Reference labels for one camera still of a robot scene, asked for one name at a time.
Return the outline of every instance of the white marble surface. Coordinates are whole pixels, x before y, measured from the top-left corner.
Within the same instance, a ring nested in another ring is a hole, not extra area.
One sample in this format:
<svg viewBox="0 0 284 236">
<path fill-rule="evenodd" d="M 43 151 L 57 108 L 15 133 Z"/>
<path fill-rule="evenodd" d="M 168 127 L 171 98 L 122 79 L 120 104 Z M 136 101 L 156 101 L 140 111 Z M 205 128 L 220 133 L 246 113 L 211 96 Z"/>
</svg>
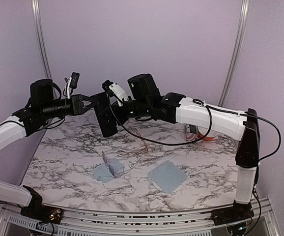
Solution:
<svg viewBox="0 0 284 236">
<path fill-rule="evenodd" d="M 154 140 L 185 141 L 184 125 L 130 119 L 126 126 Z M 103 138 L 94 111 L 67 117 L 63 125 L 46 132 L 22 184 L 33 187 L 44 203 L 102 211 L 179 211 L 233 202 L 237 169 L 228 137 L 169 147 L 145 143 L 118 129 Z M 107 158 L 117 158 L 125 171 L 133 169 L 108 183 L 97 181 L 91 170 L 103 163 L 102 151 Z M 172 194 L 147 177 L 166 160 L 188 175 Z"/>
</svg>

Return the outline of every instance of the black cable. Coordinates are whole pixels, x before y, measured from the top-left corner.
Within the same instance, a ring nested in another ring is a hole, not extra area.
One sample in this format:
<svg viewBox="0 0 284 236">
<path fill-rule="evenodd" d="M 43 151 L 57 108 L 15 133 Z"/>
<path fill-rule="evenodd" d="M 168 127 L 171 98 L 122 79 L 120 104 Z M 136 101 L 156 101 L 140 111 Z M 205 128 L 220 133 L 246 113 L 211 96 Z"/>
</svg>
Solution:
<svg viewBox="0 0 284 236">
<path fill-rule="evenodd" d="M 53 236 L 54 233 L 55 233 L 55 227 L 54 227 L 54 224 L 50 220 L 49 220 L 49 223 L 51 224 L 51 226 L 53 228 L 52 234 L 50 236 Z"/>
<path fill-rule="evenodd" d="M 65 78 L 65 83 L 66 83 L 66 86 L 65 86 L 65 89 L 64 89 L 63 91 L 68 91 L 68 89 L 69 89 L 69 88 L 68 88 L 68 81 L 67 81 L 66 78 Z M 57 128 L 58 126 L 62 125 L 62 124 L 65 122 L 66 113 L 67 113 L 67 96 L 65 95 L 65 100 L 64 100 L 64 115 L 63 115 L 63 118 L 60 119 L 60 120 L 57 120 L 57 121 L 54 122 L 54 123 L 49 124 L 47 127 L 44 127 L 44 129 L 54 129 L 54 128 Z M 54 125 L 54 124 L 57 124 L 57 123 L 60 122 L 60 121 L 61 121 L 60 124 L 49 128 L 49 126 Z"/>
<path fill-rule="evenodd" d="M 279 136 L 279 144 L 278 144 L 277 148 L 276 148 L 272 153 L 270 153 L 270 154 L 268 154 L 268 155 L 266 155 L 266 156 L 260 158 L 259 161 L 261 161 L 261 160 L 263 160 L 263 159 L 266 159 L 266 158 L 268 158 L 268 157 L 274 155 L 274 154 L 280 149 L 280 146 L 281 146 L 281 143 L 282 143 L 282 136 L 281 136 L 281 133 L 280 133 L 280 130 L 278 129 L 278 127 L 277 127 L 274 123 L 272 123 L 271 121 L 269 121 L 269 120 L 267 120 L 267 119 L 264 119 L 264 118 L 262 118 L 262 117 L 258 117 L 258 116 L 252 115 L 252 114 L 240 114 L 240 115 L 241 115 L 241 116 L 244 116 L 244 117 L 253 117 L 253 118 L 262 120 L 262 121 L 264 121 L 264 122 L 270 124 L 271 126 L 273 126 L 273 127 L 276 129 L 276 131 L 277 131 L 277 133 L 278 133 L 278 136 Z"/>
<path fill-rule="evenodd" d="M 153 120 L 153 118 L 146 118 L 146 119 L 140 119 L 140 118 L 135 118 L 137 121 L 150 121 Z"/>
<path fill-rule="evenodd" d="M 14 121 L 14 120 L 6 120 L 5 122 L 2 122 L 2 123 L 0 124 L 0 126 L 2 126 L 2 125 L 4 125 L 4 124 L 7 124 L 7 123 L 15 123 L 15 124 L 17 124 L 17 125 L 19 125 L 19 126 L 21 126 L 21 127 L 23 127 L 23 128 L 26 128 L 24 125 L 22 125 L 22 124 L 20 124 L 20 123 L 18 123 L 18 122 L 16 122 L 16 121 Z"/>
<path fill-rule="evenodd" d="M 261 160 L 263 160 L 263 159 L 266 159 L 266 158 L 268 158 L 268 157 L 274 155 L 274 154 L 280 149 L 280 146 L 281 146 L 281 143 L 282 143 L 282 136 L 281 136 L 281 133 L 280 133 L 280 130 L 278 129 L 278 127 L 277 127 L 274 123 L 272 123 L 271 121 L 269 121 L 269 120 L 267 120 L 267 119 L 265 119 L 265 118 L 262 118 L 262 117 L 255 116 L 255 115 L 253 115 L 253 114 L 251 114 L 251 113 L 248 113 L 248 112 L 246 112 L 245 114 L 244 114 L 244 113 L 238 114 L 237 112 L 227 111 L 227 110 L 223 110 L 223 109 L 211 107 L 211 106 L 209 106 L 209 105 L 206 105 L 206 107 L 208 107 L 208 108 L 210 108 L 210 109 L 212 109 L 212 110 L 218 111 L 218 112 L 230 113 L 230 114 L 239 115 L 239 116 L 242 116 L 242 117 L 252 117 L 252 118 L 256 118 L 256 119 L 262 120 L 262 121 L 264 121 L 264 122 L 270 124 L 271 126 L 273 126 L 273 127 L 276 129 L 276 131 L 277 131 L 277 133 L 278 133 L 278 136 L 279 136 L 279 144 L 278 144 L 277 148 L 276 148 L 272 153 L 270 153 L 270 154 L 268 154 L 268 155 L 266 155 L 266 156 L 260 158 L 259 161 L 261 161 Z"/>
<path fill-rule="evenodd" d="M 53 236 L 54 235 L 54 233 L 55 233 L 55 227 L 54 227 L 54 224 L 51 222 L 51 220 L 50 219 L 48 219 L 48 218 L 44 218 L 45 220 L 44 221 L 41 221 L 41 222 L 39 222 L 38 224 L 40 225 L 40 224 L 44 224 L 45 222 L 47 222 L 47 223 L 50 223 L 51 224 L 51 226 L 52 226 L 52 228 L 53 228 L 53 231 L 52 231 L 52 233 L 51 233 L 51 235 L 50 236 Z"/>
<path fill-rule="evenodd" d="M 60 121 L 61 121 L 60 124 L 49 128 L 49 126 L 54 125 L 54 124 L 57 124 L 57 123 L 60 122 Z M 54 122 L 54 123 L 49 124 L 47 127 L 44 127 L 43 129 L 54 129 L 54 128 L 57 128 L 58 126 L 62 125 L 62 123 L 64 123 L 64 122 L 65 122 L 65 117 L 62 118 L 62 119 L 57 120 L 57 121 Z"/>
<path fill-rule="evenodd" d="M 259 204 L 259 217 L 258 217 L 258 219 L 256 220 L 255 224 L 251 227 L 251 229 L 250 229 L 248 232 L 245 233 L 245 235 L 248 235 L 248 234 L 256 227 L 256 225 L 258 224 L 258 222 L 259 222 L 259 220 L 260 220 L 260 218 L 261 218 L 262 207 L 261 207 L 261 203 L 260 203 L 259 197 L 256 196 L 255 192 L 256 192 L 256 191 L 255 191 L 255 189 L 254 189 L 253 192 L 252 192 L 252 194 L 253 194 L 253 196 L 255 197 L 256 201 L 257 201 L 258 204 Z"/>
<path fill-rule="evenodd" d="M 123 104 L 123 101 L 120 100 L 120 98 L 114 93 L 114 97 Z"/>
<path fill-rule="evenodd" d="M 193 140 L 193 141 L 190 141 L 190 142 L 185 142 L 185 143 L 179 143 L 179 144 L 167 144 L 167 143 L 162 143 L 162 142 L 159 142 L 159 141 L 155 141 L 155 140 L 151 140 L 151 139 L 147 139 L 147 138 L 144 138 L 144 137 L 141 137 L 139 135 L 136 135 L 134 133 L 132 133 L 130 130 L 128 130 L 119 120 L 118 118 L 116 117 L 114 111 L 113 111 L 113 108 L 112 108 L 112 105 L 111 105 L 111 102 L 110 102 L 110 97 L 109 97 L 109 94 L 107 94 L 107 97 L 108 97 L 108 101 L 109 101 L 109 108 L 114 116 L 114 118 L 116 119 L 116 121 L 121 125 L 121 127 L 127 131 L 127 133 L 131 134 L 132 136 L 136 137 L 136 138 L 139 138 L 139 139 L 142 139 L 142 140 L 145 140 L 145 141 L 148 141 L 148 142 L 152 142 L 152 143 L 156 143 L 156 144 L 161 144 L 161 145 L 165 145 L 165 146 L 181 146 L 181 145 L 187 145 L 187 144 L 194 144 L 202 139 L 204 139 L 208 134 L 209 132 L 211 131 L 211 128 L 212 128 L 212 114 L 211 114 L 211 111 L 208 107 L 206 107 L 208 113 L 209 113 L 209 116 L 210 116 L 210 125 L 209 125 L 209 128 L 206 132 L 205 135 L 203 135 L 201 138 L 199 139 L 196 139 L 196 140 Z"/>
</svg>

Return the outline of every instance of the blue cloth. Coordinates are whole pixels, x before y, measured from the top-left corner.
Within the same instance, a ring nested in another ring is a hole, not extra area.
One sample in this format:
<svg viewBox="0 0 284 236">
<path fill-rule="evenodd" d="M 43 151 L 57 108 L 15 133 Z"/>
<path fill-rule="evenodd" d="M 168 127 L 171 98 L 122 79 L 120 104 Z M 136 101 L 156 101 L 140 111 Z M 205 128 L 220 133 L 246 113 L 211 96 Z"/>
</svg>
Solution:
<svg viewBox="0 0 284 236">
<path fill-rule="evenodd" d="M 187 175 L 171 161 L 163 162 L 151 170 L 147 176 L 168 194 L 172 193 L 187 179 Z"/>
<path fill-rule="evenodd" d="M 108 164 L 113 167 L 115 175 L 120 177 L 121 173 L 124 171 L 123 165 L 116 158 L 108 160 Z M 92 173 L 94 174 L 96 180 L 103 181 L 104 183 L 107 183 L 115 178 L 105 163 L 96 166 L 92 170 Z"/>
</svg>

